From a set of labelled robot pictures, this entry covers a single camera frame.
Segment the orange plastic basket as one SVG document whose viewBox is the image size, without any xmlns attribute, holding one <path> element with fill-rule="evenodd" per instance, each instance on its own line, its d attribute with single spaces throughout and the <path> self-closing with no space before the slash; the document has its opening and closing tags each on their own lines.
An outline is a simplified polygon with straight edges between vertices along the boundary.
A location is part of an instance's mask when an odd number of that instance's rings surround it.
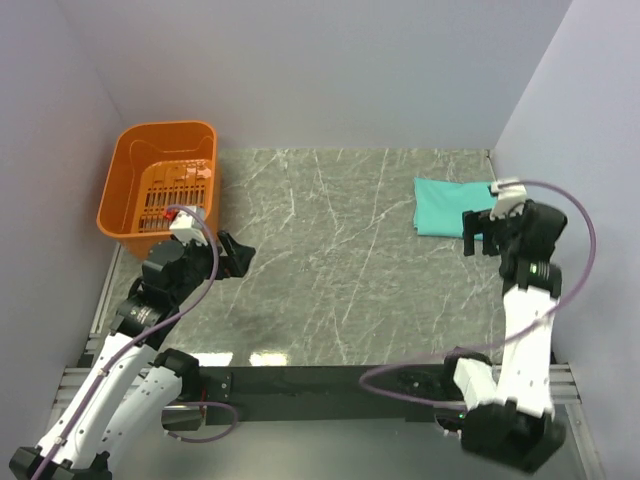
<svg viewBox="0 0 640 480">
<path fill-rule="evenodd" d="M 172 204 L 197 206 L 218 230 L 222 173 L 218 135 L 200 121 L 135 125 L 121 134 L 112 155 L 97 225 L 131 255 L 144 260 L 170 236 Z"/>
</svg>

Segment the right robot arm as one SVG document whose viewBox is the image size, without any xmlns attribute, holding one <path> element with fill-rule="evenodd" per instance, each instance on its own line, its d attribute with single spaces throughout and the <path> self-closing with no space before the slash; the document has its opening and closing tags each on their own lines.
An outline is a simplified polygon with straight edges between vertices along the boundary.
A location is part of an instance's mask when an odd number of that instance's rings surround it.
<svg viewBox="0 0 640 480">
<path fill-rule="evenodd" d="M 439 387 L 465 403 L 464 451 L 533 474 L 566 439 L 555 418 L 550 365 L 552 310 L 562 291 L 562 273 L 551 257 L 567 217 L 526 200 L 499 216 L 466 211 L 462 223 L 465 255 L 474 254 L 480 235 L 483 254 L 501 260 L 505 344 L 498 373 L 486 355 L 455 348 L 445 357 Z"/>
</svg>

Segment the teal t shirt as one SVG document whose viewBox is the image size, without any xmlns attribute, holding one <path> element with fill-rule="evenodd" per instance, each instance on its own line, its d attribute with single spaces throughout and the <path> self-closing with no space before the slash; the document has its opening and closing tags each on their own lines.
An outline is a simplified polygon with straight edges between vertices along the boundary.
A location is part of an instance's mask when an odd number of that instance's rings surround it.
<svg viewBox="0 0 640 480">
<path fill-rule="evenodd" d="M 492 209 L 490 182 L 455 183 L 414 178 L 413 225 L 419 236 L 461 239 L 462 214 Z"/>
</svg>

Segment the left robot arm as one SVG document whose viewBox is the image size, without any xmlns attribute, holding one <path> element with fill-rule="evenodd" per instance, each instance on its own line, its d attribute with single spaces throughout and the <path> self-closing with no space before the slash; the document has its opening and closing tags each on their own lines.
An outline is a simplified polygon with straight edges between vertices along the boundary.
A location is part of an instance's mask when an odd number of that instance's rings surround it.
<svg viewBox="0 0 640 480">
<path fill-rule="evenodd" d="M 80 389 L 36 446 L 16 450 L 9 462 L 13 475 L 109 479 L 165 406 L 203 397 L 198 360 L 161 348 L 171 318 L 201 284 L 243 277 L 255 253 L 224 231 L 214 243 L 192 230 L 154 245 Z"/>
</svg>

